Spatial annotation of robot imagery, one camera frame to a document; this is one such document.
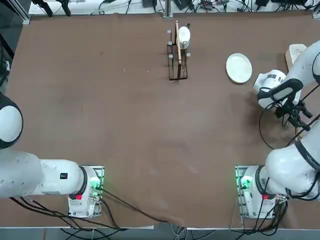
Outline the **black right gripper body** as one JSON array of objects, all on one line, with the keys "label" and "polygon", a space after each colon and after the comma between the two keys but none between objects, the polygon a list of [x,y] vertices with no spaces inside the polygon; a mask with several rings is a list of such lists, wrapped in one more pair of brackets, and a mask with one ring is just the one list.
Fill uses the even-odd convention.
[{"label": "black right gripper body", "polygon": [[281,117],[284,118],[285,115],[288,115],[288,118],[290,116],[300,117],[301,111],[299,111],[299,105],[301,104],[304,105],[304,102],[301,100],[296,105],[294,105],[294,103],[289,99],[287,99],[285,103],[281,101],[277,102],[275,104],[276,110],[274,114],[276,115],[277,118],[281,118]]}]

